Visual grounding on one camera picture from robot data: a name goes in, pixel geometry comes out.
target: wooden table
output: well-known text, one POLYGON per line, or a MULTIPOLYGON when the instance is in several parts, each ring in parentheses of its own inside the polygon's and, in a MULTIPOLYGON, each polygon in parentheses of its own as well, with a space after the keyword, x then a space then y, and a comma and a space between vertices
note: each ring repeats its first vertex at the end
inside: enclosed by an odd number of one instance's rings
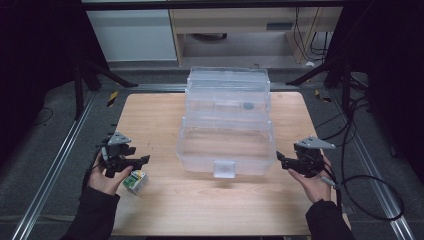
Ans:
MULTIPOLYGON (((134 157, 151 155, 142 169, 149 182, 138 196, 119 187, 113 235, 310 235, 305 213, 311 203, 279 161, 264 176, 234 179, 182 168, 175 147, 184 101, 184 93, 128 97, 117 130, 132 139, 134 157)), ((303 97, 273 92, 271 109, 277 149, 295 158, 293 143, 316 136, 303 97)))

